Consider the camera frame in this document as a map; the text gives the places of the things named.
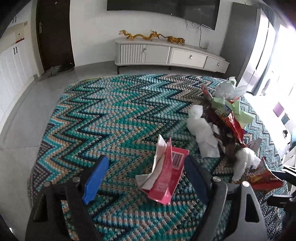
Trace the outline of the orange red snack bag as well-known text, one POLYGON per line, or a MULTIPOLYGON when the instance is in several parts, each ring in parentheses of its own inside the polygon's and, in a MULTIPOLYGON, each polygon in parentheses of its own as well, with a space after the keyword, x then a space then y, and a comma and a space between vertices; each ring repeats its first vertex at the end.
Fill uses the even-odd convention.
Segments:
POLYGON ((269 169, 266 163, 266 157, 262 157, 259 165, 248 179, 253 190, 266 191, 280 188, 283 186, 283 181, 276 177, 269 169))

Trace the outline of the pink red paper box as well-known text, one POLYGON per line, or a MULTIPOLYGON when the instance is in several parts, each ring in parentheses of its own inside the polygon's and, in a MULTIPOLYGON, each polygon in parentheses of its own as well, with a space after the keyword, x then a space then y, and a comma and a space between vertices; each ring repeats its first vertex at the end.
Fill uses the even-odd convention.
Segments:
POLYGON ((158 137, 151 173, 136 175, 138 188, 147 197, 161 204, 169 204, 184 169, 189 151, 172 146, 171 139, 158 137))

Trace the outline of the white crumpled tissue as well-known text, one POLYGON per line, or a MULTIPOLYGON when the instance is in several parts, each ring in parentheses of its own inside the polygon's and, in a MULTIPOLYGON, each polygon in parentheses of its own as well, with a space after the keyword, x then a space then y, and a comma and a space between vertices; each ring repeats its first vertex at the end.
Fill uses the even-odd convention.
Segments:
POLYGON ((202 158, 219 158, 218 141, 209 123, 202 117, 203 106, 193 105, 186 120, 189 132, 195 136, 202 158))

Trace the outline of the purple stool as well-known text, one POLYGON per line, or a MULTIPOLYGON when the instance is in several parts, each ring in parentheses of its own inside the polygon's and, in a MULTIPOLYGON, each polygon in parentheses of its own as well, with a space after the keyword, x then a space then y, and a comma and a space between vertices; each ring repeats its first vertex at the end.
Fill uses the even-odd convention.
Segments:
POLYGON ((280 115, 283 113, 284 107, 278 102, 275 107, 273 108, 273 112, 277 117, 280 117, 280 115))

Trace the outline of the green paper wrapper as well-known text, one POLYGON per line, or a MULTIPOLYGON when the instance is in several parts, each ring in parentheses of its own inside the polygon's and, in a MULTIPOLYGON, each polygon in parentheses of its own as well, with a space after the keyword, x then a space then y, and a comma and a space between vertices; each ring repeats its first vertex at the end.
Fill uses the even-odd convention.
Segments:
POLYGON ((236 100, 233 103, 223 99, 214 97, 211 101, 211 107, 217 109, 225 116, 230 113, 234 114, 234 118, 239 122, 241 128, 245 128, 247 124, 252 123, 254 117, 251 114, 241 110, 240 101, 236 100))

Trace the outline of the zigzag teal knitted blanket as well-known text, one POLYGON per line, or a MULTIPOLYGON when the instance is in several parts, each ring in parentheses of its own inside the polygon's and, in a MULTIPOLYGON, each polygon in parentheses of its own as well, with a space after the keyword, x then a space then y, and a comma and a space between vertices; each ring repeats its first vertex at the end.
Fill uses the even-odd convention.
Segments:
POLYGON ((33 166, 29 195, 44 182, 63 183, 100 155, 109 168, 88 211, 104 240, 189 240, 205 207, 186 177, 169 205, 148 200, 135 176, 152 166, 158 136, 188 149, 210 172, 229 181, 225 161, 202 158, 186 126, 188 111, 222 82, 193 75, 119 75, 79 81, 61 95, 33 166))

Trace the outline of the clear plastic bag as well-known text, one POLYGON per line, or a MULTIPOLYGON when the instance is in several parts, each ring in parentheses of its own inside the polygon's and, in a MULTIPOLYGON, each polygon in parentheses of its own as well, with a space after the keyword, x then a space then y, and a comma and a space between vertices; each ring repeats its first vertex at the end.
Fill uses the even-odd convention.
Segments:
POLYGON ((236 83, 234 76, 229 77, 216 86, 214 96, 227 101, 239 99, 239 97, 246 93, 247 85, 236 86, 236 83))

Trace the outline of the shoes by door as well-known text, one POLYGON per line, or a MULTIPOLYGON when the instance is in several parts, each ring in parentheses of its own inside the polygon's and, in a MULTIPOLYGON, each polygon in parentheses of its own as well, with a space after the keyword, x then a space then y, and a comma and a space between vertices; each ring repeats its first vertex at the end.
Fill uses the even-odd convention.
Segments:
POLYGON ((55 76, 61 73, 70 72, 72 70, 74 70, 73 66, 63 66, 63 65, 54 66, 54 67, 51 67, 51 69, 49 70, 49 76, 55 76))

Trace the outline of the white shoe cabinet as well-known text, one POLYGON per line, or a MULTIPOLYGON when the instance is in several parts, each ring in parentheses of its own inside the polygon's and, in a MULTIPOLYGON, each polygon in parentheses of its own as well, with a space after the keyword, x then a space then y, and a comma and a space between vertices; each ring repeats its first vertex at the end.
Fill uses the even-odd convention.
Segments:
POLYGON ((1 37, 1 120, 37 74, 32 60, 30 18, 30 13, 18 13, 1 37))

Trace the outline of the white TV cabinet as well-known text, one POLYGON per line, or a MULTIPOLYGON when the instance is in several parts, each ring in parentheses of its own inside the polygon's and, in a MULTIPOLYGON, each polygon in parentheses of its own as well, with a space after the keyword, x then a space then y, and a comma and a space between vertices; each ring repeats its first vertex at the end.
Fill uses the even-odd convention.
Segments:
POLYGON ((190 45, 173 44, 164 40, 118 38, 116 66, 159 65, 184 67, 225 74, 229 62, 221 56, 190 45))

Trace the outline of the grey tall wardrobe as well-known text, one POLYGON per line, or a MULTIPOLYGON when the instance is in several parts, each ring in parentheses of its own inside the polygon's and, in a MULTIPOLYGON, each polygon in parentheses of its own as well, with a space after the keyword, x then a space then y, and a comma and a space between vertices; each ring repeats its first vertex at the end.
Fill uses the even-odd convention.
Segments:
POLYGON ((240 79, 246 61, 255 44, 259 25, 260 10, 255 6, 233 2, 227 31, 220 55, 229 62, 225 78, 234 76, 240 79))

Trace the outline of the golden tiger figurine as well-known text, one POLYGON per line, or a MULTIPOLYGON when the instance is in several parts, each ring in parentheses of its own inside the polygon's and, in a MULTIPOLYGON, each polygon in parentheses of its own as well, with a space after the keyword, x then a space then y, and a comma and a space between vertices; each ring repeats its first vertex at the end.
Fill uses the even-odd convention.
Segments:
POLYGON ((159 34, 159 35, 162 36, 163 38, 165 38, 170 43, 177 43, 177 44, 181 44, 181 45, 185 44, 185 39, 184 38, 176 38, 176 37, 173 37, 173 36, 164 36, 162 34, 159 34))

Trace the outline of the dark brown entrance door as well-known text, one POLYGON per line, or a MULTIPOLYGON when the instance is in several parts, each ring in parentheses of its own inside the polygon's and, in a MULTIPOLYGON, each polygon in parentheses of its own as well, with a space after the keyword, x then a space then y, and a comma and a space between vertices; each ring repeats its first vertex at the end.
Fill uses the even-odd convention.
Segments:
POLYGON ((70 1, 37 1, 37 41, 45 71, 58 67, 61 71, 74 68, 70 34, 70 1))

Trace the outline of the golden dragon figurine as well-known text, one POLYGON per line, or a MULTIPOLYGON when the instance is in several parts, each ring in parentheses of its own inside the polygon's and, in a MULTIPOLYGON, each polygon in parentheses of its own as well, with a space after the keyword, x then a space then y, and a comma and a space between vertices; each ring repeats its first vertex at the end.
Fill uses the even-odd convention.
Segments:
POLYGON ((127 39, 131 39, 131 40, 135 40, 138 37, 141 37, 144 40, 148 40, 148 41, 152 41, 153 38, 158 38, 159 39, 159 35, 156 31, 151 30, 151 33, 149 36, 145 36, 143 34, 131 34, 129 32, 127 32, 126 30, 120 30, 119 31, 119 35, 124 35, 126 36, 127 39))

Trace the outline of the black wall television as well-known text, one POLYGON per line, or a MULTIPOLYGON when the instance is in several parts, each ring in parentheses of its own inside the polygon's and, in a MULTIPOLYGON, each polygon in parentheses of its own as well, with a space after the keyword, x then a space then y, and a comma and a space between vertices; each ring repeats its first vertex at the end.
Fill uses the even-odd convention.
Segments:
POLYGON ((148 11, 171 15, 215 30, 220 1, 118 0, 108 1, 108 11, 148 11))

